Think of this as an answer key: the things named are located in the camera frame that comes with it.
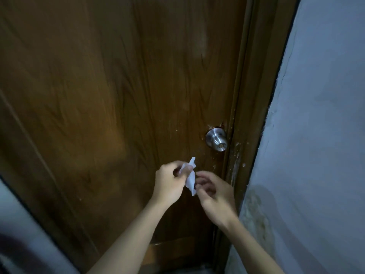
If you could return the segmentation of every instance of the brown wooden door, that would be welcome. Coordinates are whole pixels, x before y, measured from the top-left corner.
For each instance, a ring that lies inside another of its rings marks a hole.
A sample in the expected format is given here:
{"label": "brown wooden door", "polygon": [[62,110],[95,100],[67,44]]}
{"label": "brown wooden door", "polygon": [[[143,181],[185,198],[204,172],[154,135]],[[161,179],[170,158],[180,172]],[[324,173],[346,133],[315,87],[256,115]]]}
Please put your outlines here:
{"label": "brown wooden door", "polygon": [[[160,165],[228,129],[246,0],[1,0],[1,174],[81,270],[151,197]],[[211,260],[212,224],[184,189],[153,271]]]}

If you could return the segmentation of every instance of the gray wall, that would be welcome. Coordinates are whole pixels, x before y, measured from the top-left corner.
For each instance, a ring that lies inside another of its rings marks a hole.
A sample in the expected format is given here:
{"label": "gray wall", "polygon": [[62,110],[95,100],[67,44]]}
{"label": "gray wall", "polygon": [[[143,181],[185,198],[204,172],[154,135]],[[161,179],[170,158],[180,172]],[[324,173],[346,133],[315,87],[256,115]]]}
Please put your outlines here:
{"label": "gray wall", "polygon": [[365,0],[301,0],[240,219],[286,273],[365,272]]}
{"label": "gray wall", "polygon": [[0,180],[0,261],[11,274],[77,274]]}

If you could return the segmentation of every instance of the forearm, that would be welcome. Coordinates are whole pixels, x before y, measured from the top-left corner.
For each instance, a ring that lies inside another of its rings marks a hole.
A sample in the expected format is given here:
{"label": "forearm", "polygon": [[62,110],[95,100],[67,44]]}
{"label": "forearm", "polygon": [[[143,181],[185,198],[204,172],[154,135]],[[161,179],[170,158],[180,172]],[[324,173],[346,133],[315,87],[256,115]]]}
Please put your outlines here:
{"label": "forearm", "polygon": [[276,262],[240,223],[238,217],[232,218],[222,230],[234,245],[248,273],[284,274]]}
{"label": "forearm", "polygon": [[151,199],[143,211],[89,271],[89,274],[132,274],[139,271],[153,232],[166,206]]}

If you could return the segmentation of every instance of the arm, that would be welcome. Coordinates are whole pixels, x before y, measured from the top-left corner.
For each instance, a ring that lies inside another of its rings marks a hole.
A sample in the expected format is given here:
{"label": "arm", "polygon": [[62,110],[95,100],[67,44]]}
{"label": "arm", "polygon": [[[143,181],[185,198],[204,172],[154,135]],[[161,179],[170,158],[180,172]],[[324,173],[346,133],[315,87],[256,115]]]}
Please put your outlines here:
{"label": "arm", "polygon": [[183,163],[175,161],[156,171],[153,195],[147,206],[91,268],[89,274],[131,274],[139,271],[158,222],[180,198],[186,178],[192,170],[191,166],[187,166],[180,175],[174,177],[173,171]]}
{"label": "arm", "polygon": [[284,274],[238,219],[233,187],[212,172],[196,173],[197,194],[209,219],[234,245],[248,273]]}

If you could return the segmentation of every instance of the hand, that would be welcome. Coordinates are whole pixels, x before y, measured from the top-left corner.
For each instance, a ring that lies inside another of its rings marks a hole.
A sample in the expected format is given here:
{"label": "hand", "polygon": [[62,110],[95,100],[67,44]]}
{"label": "hand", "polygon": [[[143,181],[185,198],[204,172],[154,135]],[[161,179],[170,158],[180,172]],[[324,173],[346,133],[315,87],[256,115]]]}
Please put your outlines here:
{"label": "hand", "polygon": [[155,188],[153,189],[152,200],[162,203],[166,209],[175,203],[181,196],[186,179],[193,170],[192,166],[186,166],[178,176],[173,172],[180,169],[184,161],[174,161],[164,164],[156,171]]}
{"label": "hand", "polygon": [[212,172],[196,172],[196,193],[208,218],[220,229],[237,217],[233,187]]}

